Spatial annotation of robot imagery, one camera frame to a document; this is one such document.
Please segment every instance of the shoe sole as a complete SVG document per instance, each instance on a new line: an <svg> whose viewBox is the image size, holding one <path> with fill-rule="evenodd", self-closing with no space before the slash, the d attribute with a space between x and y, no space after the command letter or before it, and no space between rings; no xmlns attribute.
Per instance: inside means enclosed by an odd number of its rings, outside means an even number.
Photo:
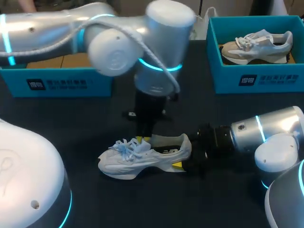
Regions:
<svg viewBox="0 0 304 228"><path fill-rule="evenodd" d="M223 62L225 60L228 60L229 63L237 64L237 65L247 65L248 63L250 63L253 60L262 60L267 63L273 63L273 64L286 64L289 60L289 55L290 55L290 54L288 54L287 56L286 55L285 56L264 56L263 58L252 58L252 59L235 59L235 58L229 58L227 56L224 56L222 54L222 49L223 49L223 47L219 48Z"/></svg>
<svg viewBox="0 0 304 228"><path fill-rule="evenodd" d="M236 63L238 65L247 65L250 63L252 60L255 59L261 59L263 61L266 61L268 63L275 63L275 64L285 64L287 63L287 58L286 56L265 56L263 58L252 58L252 59L235 59L235 58L229 58L223 55L223 57L233 63Z"/></svg>
<svg viewBox="0 0 304 228"><path fill-rule="evenodd" d="M175 161L174 163L177 163L177 162L181 162L181 161L184 161L186 159L188 159L190 157L190 155L187 157L187 158L182 158L182 159L179 159L179 161ZM181 169L177 169L177 168L174 168L172 166L172 164L159 164L157 166L154 166L156 168L159 168L165 172L185 172L184 170L181 170ZM137 177L137 175L143 171L145 168L143 169L136 169L134 171L132 171L132 173L128 173L128 174L121 174L121 175L117 175L117 174L109 174L109 173L106 173L106 172L103 172L102 169L99 167L99 164L98 164L98 168L99 170L104 174L104 175L107 175L109 177L112 177L112 178L115 178L115 179L120 179L120 180L133 180Z"/></svg>

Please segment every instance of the blue shoe box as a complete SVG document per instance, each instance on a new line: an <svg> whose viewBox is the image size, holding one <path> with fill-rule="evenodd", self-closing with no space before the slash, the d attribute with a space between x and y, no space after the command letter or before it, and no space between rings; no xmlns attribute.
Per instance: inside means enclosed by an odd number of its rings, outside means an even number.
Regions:
<svg viewBox="0 0 304 228"><path fill-rule="evenodd" d="M296 63L223 64L219 45L262 29L276 34L291 31L291 54ZM304 23L298 16L211 18L207 54L217 94L304 92Z"/></svg>
<svg viewBox="0 0 304 228"><path fill-rule="evenodd" d="M2 68L0 74L13 97L109 97L112 77L93 68Z"/></svg>

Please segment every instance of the white cable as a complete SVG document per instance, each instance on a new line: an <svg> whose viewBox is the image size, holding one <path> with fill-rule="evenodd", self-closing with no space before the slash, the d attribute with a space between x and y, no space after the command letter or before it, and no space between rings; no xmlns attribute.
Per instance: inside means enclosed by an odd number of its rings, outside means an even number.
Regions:
<svg viewBox="0 0 304 228"><path fill-rule="evenodd" d="M43 53L47 53L47 52L51 52L53 50L56 50L57 48L65 45L70 39L73 38L73 36L78 33L79 31L81 31L82 29L85 29L88 26L94 25L94 24L100 24L100 25L104 25L110 28L114 28L124 34L126 34L127 36L129 36L130 38L132 38L134 41L136 41L143 49L144 51L148 54L149 57L151 57L156 64L164 71L165 75L168 77L168 79L172 82L174 88L175 88L175 92L179 93L181 91L180 89L180 85L179 83L176 81L176 79L174 78L174 76L167 70L167 68L165 67L165 65L155 56L155 54L145 45L144 42L142 42L139 38L137 38L134 34L132 34L129 30L115 25L113 23L109 23L109 22L105 22L105 21L100 21L100 20L90 20L82 25L80 25L78 28L76 28L74 31L72 31L71 34L67 35L65 38L63 38L62 40L58 41L57 43L50 45L48 47L43 47L41 49L38 50L32 50L32 51L13 51L10 53L7 52L0 52L0 57L10 57L10 56L14 56L14 57L20 57L20 56L32 56L32 55L39 55L39 54L43 54Z"/></svg>

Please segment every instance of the printed logo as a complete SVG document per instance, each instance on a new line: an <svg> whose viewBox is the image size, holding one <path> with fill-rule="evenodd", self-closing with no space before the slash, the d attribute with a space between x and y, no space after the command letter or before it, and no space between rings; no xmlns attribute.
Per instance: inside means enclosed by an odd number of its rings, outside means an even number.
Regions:
<svg viewBox="0 0 304 228"><path fill-rule="evenodd" d="M27 79L28 86L31 90L45 90L45 86L41 79Z"/></svg>
<svg viewBox="0 0 304 228"><path fill-rule="evenodd" d="M238 86L253 86L256 82L257 75L243 75Z"/></svg>
<svg viewBox="0 0 304 228"><path fill-rule="evenodd" d="M172 150L165 150L163 151L163 154L167 154L167 153L176 153L177 151L179 151L178 149L172 149Z"/></svg>

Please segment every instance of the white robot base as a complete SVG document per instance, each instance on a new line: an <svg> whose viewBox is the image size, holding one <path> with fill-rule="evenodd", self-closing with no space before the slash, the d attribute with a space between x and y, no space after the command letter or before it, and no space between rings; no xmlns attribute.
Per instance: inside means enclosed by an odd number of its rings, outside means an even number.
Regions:
<svg viewBox="0 0 304 228"><path fill-rule="evenodd" d="M2 120L0 135L0 227L67 227L72 193L56 148Z"/></svg>

